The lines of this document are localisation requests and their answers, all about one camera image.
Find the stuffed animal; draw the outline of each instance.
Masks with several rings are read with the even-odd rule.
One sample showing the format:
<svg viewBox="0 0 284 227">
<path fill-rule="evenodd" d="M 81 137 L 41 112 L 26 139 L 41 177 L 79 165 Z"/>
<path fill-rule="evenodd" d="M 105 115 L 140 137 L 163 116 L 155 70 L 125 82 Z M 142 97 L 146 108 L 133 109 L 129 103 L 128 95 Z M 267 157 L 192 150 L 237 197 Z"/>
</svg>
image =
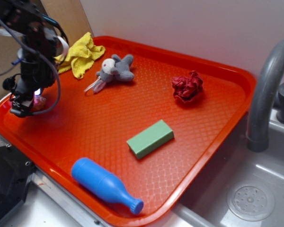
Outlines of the stuffed animal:
<svg viewBox="0 0 284 227">
<path fill-rule="evenodd" d="M 101 70 L 96 73 L 98 77 L 97 80 L 84 91 L 87 92 L 93 88 L 93 92 L 98 93 L 113 79 L 123 82 L 132 81 L 134 78 L 134 74 L 130 72 L 132 63 L 133 56 L 131 54 L 126 55 L 123 59 L 113 54 L 112 58 L 105 59 L 102 62 Z"/>
</svg>

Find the plastic tray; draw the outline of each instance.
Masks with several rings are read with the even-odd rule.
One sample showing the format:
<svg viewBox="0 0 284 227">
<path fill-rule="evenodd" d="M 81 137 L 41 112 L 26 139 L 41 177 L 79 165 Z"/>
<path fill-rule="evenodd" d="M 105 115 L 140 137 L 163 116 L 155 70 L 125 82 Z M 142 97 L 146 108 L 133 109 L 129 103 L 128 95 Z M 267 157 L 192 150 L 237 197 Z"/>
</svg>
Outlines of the plastic tray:
<svg viewBox="0 0 284 227">
<path fill-rule="evenodd" d="M 0 134 L 107 223 L 121 227 L 149 224 L 177 202 L 213 153 L 248 110 L 255 80 L 246 71 L 112 37 L 94 38 L 106 53 L 77 80 L 60 75 L 62 97 L 50 113 L 17 118 L 8 99 L 0 103 Z M 131 53 L 133 82 L 111 82 L 100 93 L 83 90 L 96 80 L 102 61 Z M 175 101 L 171 80 L 198 71 L 204 94 L 190 105 Z M 56 85 L 43 96 L 50 106 Z M 126 141 L 163 119 L 175 137 L 138 160 Z M 89 157 L 117 175 L 128 192 L 144 201 L 141 214 L 108 204 L 78 185 L 71 167 Z"/>
</svg>

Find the sink drain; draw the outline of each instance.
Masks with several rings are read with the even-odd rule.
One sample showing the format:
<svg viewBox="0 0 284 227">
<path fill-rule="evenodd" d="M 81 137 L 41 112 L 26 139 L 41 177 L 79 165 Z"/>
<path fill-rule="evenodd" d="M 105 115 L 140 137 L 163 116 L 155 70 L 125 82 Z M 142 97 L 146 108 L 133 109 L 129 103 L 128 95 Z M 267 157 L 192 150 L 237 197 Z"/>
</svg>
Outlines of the sink drain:
<svg viewBox="0 0 284 227">
<path fill-rule="evenodd" d="M 275 198 L 265 185 L 242 181 L 230 188 L 227 204 L 237 217 L 246 221 L 260 221 L 274 211 Z"/>
</svg>

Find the gray faucet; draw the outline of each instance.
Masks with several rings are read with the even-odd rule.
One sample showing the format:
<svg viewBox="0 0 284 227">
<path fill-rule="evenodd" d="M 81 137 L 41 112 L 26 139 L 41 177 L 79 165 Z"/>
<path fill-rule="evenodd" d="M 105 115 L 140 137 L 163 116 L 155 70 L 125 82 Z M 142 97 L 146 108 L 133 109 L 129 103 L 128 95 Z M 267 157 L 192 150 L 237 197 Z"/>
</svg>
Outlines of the gray faucet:
<svg viewBox="0 0 284 227">
<path fill-rule="evenodd" d="M 284 40 L 267 58 L 253 95 L 246 132 L 247 147 L 252 151 L 261 152 L 268 148 L 268 126 L 274 102 L 279 109 L 277 119 L 284 123 L 284 83 L 279 86 L 283 75 Z"/>
</svg>

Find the sponge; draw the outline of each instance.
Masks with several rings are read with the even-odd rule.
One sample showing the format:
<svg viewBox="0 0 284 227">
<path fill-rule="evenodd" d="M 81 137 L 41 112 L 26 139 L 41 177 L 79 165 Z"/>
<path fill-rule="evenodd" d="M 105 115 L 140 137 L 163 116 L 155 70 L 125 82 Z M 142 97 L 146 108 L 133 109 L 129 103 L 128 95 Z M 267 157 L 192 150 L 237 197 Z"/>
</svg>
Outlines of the sponge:
<svg viewBox="0 0 284 227">
<path fill-rule="evenodd" d="M 129 139 L 127 144 L 136 157 L 141 159 L 172 138 L 174 138 L 173 130 L 163 120 L 160 120 Z"/>
</svg>

